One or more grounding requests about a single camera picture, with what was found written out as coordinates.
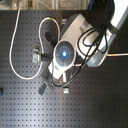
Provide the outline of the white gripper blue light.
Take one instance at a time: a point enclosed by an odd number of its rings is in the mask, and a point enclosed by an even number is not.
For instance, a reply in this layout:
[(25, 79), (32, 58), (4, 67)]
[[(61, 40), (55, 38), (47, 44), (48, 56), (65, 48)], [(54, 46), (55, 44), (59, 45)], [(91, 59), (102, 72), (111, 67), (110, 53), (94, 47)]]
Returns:
[(49, 72), (55, 79), (70, 69), (76, 58), (76, 52), (73, 45), (67, 40), (60, 40), (54, 48), (53, 59), (48, 66)]

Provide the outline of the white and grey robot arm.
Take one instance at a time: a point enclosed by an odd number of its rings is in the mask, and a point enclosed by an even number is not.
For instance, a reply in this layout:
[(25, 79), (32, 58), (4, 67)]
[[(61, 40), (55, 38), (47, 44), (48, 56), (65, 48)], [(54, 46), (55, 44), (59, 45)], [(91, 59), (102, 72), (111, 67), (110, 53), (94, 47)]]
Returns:
[(128, 15), (128, 0), (108, 0), (104, 20), (93, 27), (82, 14), (72, 15), (64, 25), (48, 69), (55, 79), (75, 65), (76, 56), (89, 67), (98, 67)]

